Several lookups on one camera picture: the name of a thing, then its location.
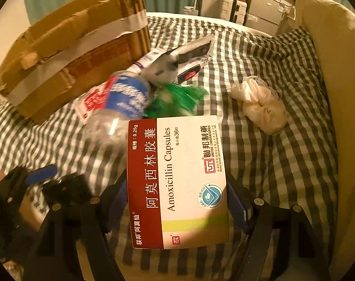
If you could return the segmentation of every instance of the plastic bottle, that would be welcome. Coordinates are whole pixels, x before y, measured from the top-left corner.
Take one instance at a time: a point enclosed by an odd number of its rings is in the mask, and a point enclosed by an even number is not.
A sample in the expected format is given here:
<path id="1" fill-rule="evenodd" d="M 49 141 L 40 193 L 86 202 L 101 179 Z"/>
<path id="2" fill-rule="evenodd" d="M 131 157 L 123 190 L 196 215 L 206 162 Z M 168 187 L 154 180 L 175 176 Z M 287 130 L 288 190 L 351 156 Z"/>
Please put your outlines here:
<path id="1" fill-rule="evenodd" d="M 146 79 L 129 71 L 113 73 L 85 126 L 85 137 L 102 144 L 126 146 L 128 122 L 143 117 L 149 98 Z"/>

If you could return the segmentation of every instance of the packing tape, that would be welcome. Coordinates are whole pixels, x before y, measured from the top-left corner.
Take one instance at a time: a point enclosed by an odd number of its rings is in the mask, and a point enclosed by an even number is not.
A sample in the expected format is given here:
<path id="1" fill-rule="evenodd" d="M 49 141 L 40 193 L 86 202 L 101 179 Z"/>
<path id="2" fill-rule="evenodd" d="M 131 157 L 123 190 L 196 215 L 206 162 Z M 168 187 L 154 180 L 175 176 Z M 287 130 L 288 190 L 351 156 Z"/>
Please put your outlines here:
<path id="1" fill-rule="evenodd" d="M 18 106 L 44 82 L 87 52 L 127 33 L 134 33 L 147 26 L 146 11 L 115 20 L 82 37 L 74 46 L 50 57 L 38 65 L 9 93 L 7 100 Z"/>

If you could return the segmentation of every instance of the beige cushion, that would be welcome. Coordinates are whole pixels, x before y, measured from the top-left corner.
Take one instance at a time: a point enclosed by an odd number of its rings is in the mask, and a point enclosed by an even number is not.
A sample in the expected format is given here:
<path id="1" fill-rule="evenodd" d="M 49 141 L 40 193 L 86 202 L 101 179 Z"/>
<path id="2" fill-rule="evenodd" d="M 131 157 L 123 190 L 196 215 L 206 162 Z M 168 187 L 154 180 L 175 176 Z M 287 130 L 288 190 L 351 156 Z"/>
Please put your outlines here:
<path id="1" fill-rule="evenodd" d="M 330 267 L 335 281 L 355 260 L 355 14 L 332 0 L 296 0 L 296 22 L 313 38 L 338 145 L 338 223 Z"/>

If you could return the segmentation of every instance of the blue label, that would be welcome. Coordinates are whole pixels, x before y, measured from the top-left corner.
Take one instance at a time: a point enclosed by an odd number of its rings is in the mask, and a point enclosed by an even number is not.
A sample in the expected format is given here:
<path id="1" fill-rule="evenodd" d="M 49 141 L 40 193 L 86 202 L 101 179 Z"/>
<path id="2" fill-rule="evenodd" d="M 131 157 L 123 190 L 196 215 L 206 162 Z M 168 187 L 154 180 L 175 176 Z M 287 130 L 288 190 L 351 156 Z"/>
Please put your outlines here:
<path id="1" fill-rule="evenodd" d="M 118 111 L 130 119 L 141 119 L 144 113 L 147 86 L 137 78 L 120 75 L 111 86 L 105 109 Z"/>

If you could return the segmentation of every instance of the black and white checkered fabric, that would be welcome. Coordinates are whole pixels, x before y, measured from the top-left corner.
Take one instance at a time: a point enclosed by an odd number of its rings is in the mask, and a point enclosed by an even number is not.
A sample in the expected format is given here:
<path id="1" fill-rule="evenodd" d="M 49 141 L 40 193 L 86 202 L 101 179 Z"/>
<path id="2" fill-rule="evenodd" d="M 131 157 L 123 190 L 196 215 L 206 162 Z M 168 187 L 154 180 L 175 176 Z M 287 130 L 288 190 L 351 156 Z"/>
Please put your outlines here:
<path id="1" fill-rule="evenodd" d="M 275 38 L 181 18 L 149 18 L 152 46 L 175 48 L 215 34 L 214 56 L 189 84 L 201 85 L 209 96 L 198 115 L 217 115 L 221 127 L 226 172 L 274 206 L 300 204 L 313 224 L 325 252 L 331 254 L 336 223 L 336 142 L 323 78 L 314 45 L 302 28 Z M 229 89 L 243 77 L 255 75 L 284 102 L 288 122 L 277 136 L 268 136 L 247 119 Z M 125 168 L 122 153 L 84 141 L 79 118 L 69 103 L 38 126 L 24 120 L 9 104 L 0 111 L 0 169 L 22 164 L 37 169 L 57 164 L 59 176 L 85 174 L 99 195 Z M 38 187 L 31 198 L 46 209 Z M 126 271 L 198 278 L 228 278 L 233 262 L 244 250 L 245 235 L 230 230 L 230 242 L 182 250 L 132 248 L 128 211 L 110 246 Z"/>

